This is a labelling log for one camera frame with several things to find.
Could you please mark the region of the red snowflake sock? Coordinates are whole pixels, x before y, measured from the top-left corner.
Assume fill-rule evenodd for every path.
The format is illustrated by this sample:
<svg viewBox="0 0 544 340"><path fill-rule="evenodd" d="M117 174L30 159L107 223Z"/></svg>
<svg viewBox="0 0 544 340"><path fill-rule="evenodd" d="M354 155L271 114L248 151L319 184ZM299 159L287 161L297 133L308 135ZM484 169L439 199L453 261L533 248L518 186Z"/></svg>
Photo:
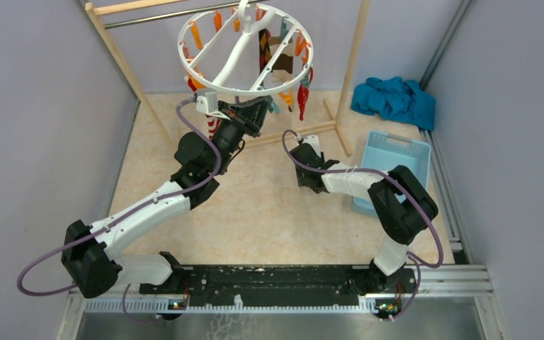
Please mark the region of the red snowflake sock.
<svg viewBox="0 0 544 340"><path fill-rule="evenodd" d="M310 85L314 78L314 72L313 68L310 67L307 70L307 74L300 80L300 85L298 88L298 95L297 95L297 104L299 108L299 120L304 121L305 120L305 111L307 106L307 101L309 99L310 94Z"/></svg>

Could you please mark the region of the white round clip hanger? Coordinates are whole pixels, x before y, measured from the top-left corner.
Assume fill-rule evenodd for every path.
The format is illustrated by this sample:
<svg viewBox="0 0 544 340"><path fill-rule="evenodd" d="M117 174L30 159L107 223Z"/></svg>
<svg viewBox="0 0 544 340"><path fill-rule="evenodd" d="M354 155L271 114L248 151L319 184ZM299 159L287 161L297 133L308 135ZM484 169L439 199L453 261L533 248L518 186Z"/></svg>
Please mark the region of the white round clip hanger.
<svg viewBox="0 0 544 340"><path fill-rule="evenodd" d="M257 5L268 4L252 4L249 8L246 9L245 14L251 17L252 23L255 23L255 20L259 20L261 18L262 11L261 8L255 7ZM226 21L231 16L232 12L234 12L233 8L229 9L229 14L223 14L221 10L218 10L216 11L216 16L211 14L208 16L203 16L200 20L196 22L196 25L193 26L193 29L198 28L198 33L196 33L195 31L191 32L191 29L188 29L186 31L186 35L183 39L185 41L185 56L195 57L200 52L201 46L197 46L197 44L201 45L202 42L203 44L205 44L214 36L214 34L216 34L217 29L219 29L219 25L221 26L222 24L218 20ZM222 71L222 68L227 63L230 57L230 53L233 50L233 47L237 43L238 38L242 35L241 30L243 30L243 26L239 28L239 21L236 20L234 22L234 27L232 24L233 23L231 23L226 31L223 32L216 40L213 48L208 48L209 53L204 58L202 58L198 66L195 67L195 70L202 74L203 77L205 77L209 81L214 81L219 72ZM285 39L285 36L288 36L287 33L290 30L292 24L293 23L291 23L290 21L287 21L287 18L280 18L279 16L274 16L273 19L271 19L266 25L262 25L262 29L268 29L271 36L281 36L282 39ZM250 90L254 83L256 84L257 78L261 73L259 71L259 31L260 30L256 30L254 33L252 33L251 37L248 40L248 43L244 48L243 53L241 53L240 56L236 59L236 66L233 67L233 70L230 72L228 78L223 81L223 87L229 89ZM293 38L293 42L295 43L293 77L303 70L303 60L306 58L305 53L307 52L303 45L298 47L298 45L300 45L300 43L302 42L300 41L301 37L299 35L299 31L297 31L291 37ZM270 70L275 62L271 64L271 66L268 66L268 70ZM280 93L270 93L267 95L284 96L286 98L285 101L289 106L298 105L297 92L300 85L300 80L298 80L296 86L293 86L291 89L286 89ZM269 90L279 85L282 85L283 83L285 82L273 81L272 74L270 72L267 76L264 76L263 81L261 81L259 84L256 84L255 87L256 90Z"/></svg>

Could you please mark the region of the black orange sock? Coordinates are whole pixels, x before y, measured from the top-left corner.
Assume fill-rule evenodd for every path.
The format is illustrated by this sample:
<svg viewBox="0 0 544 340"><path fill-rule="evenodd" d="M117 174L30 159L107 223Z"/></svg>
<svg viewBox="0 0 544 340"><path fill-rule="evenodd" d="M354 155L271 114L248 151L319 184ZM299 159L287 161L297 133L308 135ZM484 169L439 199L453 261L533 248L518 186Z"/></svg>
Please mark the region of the black orange sock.
<svg viewBox="0 0 544 340"><path fill-rule="evenodd" d="M271 34L268 29L262 29L259 31L259 71L263 72L270 59L271 59L271 49L269 45L269 39Z"/></svg>

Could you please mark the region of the red white striped sock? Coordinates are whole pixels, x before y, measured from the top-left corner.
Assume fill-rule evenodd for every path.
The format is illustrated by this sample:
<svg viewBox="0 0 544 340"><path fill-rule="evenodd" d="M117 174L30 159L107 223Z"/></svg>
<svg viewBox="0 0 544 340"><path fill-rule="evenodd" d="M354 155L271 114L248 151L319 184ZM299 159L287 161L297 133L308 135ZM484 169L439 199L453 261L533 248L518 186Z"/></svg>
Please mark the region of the red white striped sock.
<svg viewBox="0 0 544 340"><path fill-rule="evenodd" d="M200 82L196 81L193 77L189 75L185 75L184 80L192 92L196 92L199 89L205 88L205 86L203 86ZM220 123L221 120L219 118L207 115L208 138L210 140L213 138L215 132L219 128Z"/></svg>

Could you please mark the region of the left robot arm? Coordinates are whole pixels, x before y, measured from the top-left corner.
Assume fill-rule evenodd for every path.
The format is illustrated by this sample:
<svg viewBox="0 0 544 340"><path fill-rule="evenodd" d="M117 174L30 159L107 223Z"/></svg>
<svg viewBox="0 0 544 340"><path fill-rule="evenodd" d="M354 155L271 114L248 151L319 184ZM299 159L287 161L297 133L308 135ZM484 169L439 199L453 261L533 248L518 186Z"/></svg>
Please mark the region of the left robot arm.
<svg viewBox="0 0 544 340"><path fill-rule="evenodd" d="M68 226L61 262L85 298L96 298L119 285L159 286L167 293L184 283L182 265L166 251L127 255L124 250L163 222L188 213L217 190L217 175L239 154L244 136L258 137L273 99L260 96L240 103L218 101L224 114L212 138L196 129L186 133L174 155L180 169L156 191L130 207L87 225Z"/></svg>

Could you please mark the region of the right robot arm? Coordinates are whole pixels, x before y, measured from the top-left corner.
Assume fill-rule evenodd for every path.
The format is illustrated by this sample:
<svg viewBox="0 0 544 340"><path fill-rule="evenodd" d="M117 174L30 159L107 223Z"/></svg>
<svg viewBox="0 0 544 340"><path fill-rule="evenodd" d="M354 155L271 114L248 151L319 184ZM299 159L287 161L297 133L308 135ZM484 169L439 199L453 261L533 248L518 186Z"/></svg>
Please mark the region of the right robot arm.
<svg viewBox="0 0 544 340"><path fill-rule="evenodd" d="M430 231L438 249L434 268L442 265L443 248L432 221L438 215L433 198L406 166L383 172L348 166L326 160L321 151L308 142L288 150L296 166L297 183L315 193L337 193L372 204L385 238L372 260L370 281L380 292L390 291L398 282L398 272L408 259L423 260L411 252L410 245L424 230Z"/></svg>

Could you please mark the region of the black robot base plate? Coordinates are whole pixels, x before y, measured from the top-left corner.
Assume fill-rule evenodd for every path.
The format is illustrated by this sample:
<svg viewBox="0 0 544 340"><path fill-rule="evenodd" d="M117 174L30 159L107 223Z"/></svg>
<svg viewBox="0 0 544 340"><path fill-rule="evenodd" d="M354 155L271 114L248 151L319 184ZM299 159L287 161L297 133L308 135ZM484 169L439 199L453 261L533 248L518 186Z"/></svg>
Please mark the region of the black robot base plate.
<svg viewBox="0 0 544 340"><path fill-rule="evenodd" d="M178 294L191 307L226 307L236 296L246 307L351 307L367 294L413 293L416 281L411 268L384 277L370 265L194 265L140 293Z"/></svg>

